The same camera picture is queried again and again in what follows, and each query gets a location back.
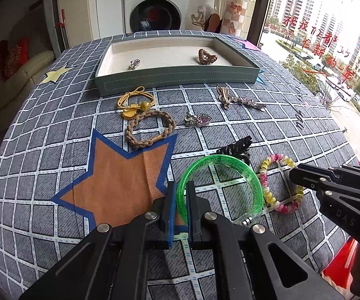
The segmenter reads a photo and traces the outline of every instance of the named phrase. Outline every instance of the star with blue border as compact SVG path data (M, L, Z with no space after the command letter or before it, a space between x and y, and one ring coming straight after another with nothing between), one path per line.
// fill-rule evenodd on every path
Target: star with blue border
M101 223L129 223L167 193L164 182L176 138L127 152L94 129L87 171L51 201L87 217L90 230Z

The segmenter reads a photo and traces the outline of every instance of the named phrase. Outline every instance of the green transparent ring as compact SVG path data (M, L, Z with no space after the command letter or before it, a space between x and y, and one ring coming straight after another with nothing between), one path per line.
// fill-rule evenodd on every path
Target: green transparent ring
M211 154L202 159L197 160L187 168L184 175L181 177L180 183L177 186L177 210L180 213L184 223L187 224L187 208L184 203L184 190L190 176L202 167L209 165L223 165L233 168L241 176L243 176L252 192L252 207L243 215L241 215L235 223L241 223L242 220L248 217L254 218L262 211L263 206L263 193L262 186L259 182L257 175L253 170L241 160L227 156L225 154Z

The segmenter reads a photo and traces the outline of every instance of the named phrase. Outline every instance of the screw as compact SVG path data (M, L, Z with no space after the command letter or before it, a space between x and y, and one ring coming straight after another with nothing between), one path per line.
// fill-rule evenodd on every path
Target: screw
M153 220L157 218L157 214L153 211L147 212L144 215L148 220Z
M99 225L97 226L97 230L98 230L99 232L107 232L107 231L109 231L109 224L107 224L107 223L101 223L101 224L99 224Z
M217 214L215 212L206 212L204 217L206 220L216 220Z
M266 231L266 228L261 224L255 224L252 227L252 230L256 233L264 233Z

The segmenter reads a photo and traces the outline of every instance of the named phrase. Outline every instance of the table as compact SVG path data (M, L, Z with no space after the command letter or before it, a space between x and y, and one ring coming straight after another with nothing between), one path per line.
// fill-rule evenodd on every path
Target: table
M321 167L357 164L352 148L329 113L293 75L260 51L245 49L231 37L205 32L160 31L119 35L75 46L51 66L74 67L56 83L40 84L24 102L0 149L0 286L13 298L40 278L94 226L92 213L73 211L54 202L55 194L87 170L95 130L130 151L123 138L124 121L116 108L118 96L100 98L92 82L105 48L111 42L149 36L215 35L247 55L262 70L262 83L226 83L233 94L267 104L267 112L217 101L216 84L151 89L156 108L177 122L166 180L176 180L195 160L246 135L251 135L251 164L256 169L268 154L284 153L295 162ZM207 113L211 124L185 127L187 110ZM142 121L137 138L163 129L161 120ZM269 170L273 195L284 201L293 186L286 167ZM197 180L199 196L231 219L247 202L237 177L206 169ZM305 190L301 208L292 215L263 211L258 219L314 270L321 271L346 241L347 234L318 212L319 203ZM186 234L175 236L168 251L152 251L148 299L212 299L215 279L212 252L190 250Z

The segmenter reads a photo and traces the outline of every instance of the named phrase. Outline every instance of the jewelry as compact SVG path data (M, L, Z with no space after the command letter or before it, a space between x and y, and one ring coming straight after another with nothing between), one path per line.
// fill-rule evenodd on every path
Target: jewelry
M207 126L212 122L212 117L206 114L191 115L189 112L185 115L185 126Z
M140 61L139 59L136 59L136 60L134 60L134 61L131 61L128 69L129 69L129 70L135 70L135 68L136 68L137 66L139 66L140 62L141 62L141 61Z
M297 186L297 194L293 197L291 205L280 204L279 201L276 201L276 198L270 192L269 186L267 184L267 169L270 167L272 162L278 161L280 165L288 165L290 168L295 167L295 162L291 158L283 154L271 154L265 160L262 161L260 170L259 170L259 181L262 185L263 197L269 207L275 209L281 213L294 213L302 203L303 199L303 190L305 189L302 186Z
M246 136L235 143L231 143L225 147L221 147L220 149L216 150L216 154L227 154L241 161L244 161L247 165L251 164L249 160L249 147L252 144L252 137Z
M138 123L147 117L151 117L151 116L161 116L161 117L165 117L167 120L167 123L169 124L168 127L164 128L163 133L160 133L159 135L154 136L151 139L147 139L144 141L138 141L134 136L133 136L133 128L135 126L138 125ZM171 115L165 111L161 111L161 110L149 110L147 112L143 112L142 114L139 114L137 116L135 116L135 118L127 125L127 140L129 141L129 143L133 146L133 148L138 149L140 147L149 147L151 146L154 142L159 141L161 139L166 138L168 135L170 135L171 132L173 132L173 130L176 128L176 123L174 122L173 117L171 117Z
M123 109L123 113L121 114L124 119L133 119L137 115L137 110L142 111L149 111L151 109L151 106L155 105L155 97L153 97L152 94L149 92L144 91L145 88L143 86L138 87L134 91L127 92L123 96L119 98L117 101L117 108ZM148 97L151 99L151 102L147 102L146 100L143 100L140 104L131 104L130 106L124 106L124 103L127 99L129 99L131 96L138 96L142 95L145 97Z
M184 203L185 196L185 185L187 184L190 177L192 177L195 172L203 167L210 165L223 165L226 167L233 168L236 170L242 177L245 178L249 189L252 193L252 206L247 210L246 213L242 214L238 219L233 222L236 224L247 225L252 221L252 218L258 216L262 211L263 204L263 194L262 187L259 183L257 175L253 170L243 163L241 160L225 155L225 154L211 154L204 158L201 158L194 162L191 166L187 168L181 180L177 186L177 210L183 219L184 223L187 224L187 208Z
M216 55L209 54L207 51L205 51L202 48L198 52L198 58L199 58L199 62L202 65L208 65L217 60Z
M220 102L224 104L224 109L229 109L229 105L231 102L236 102L238 104L244 104L253 108L256 108L261 111L265 111L266 104L257 103L252 98L248 97L235 97L230 95L229 87L216 87L217 93L219 97L217 98Z

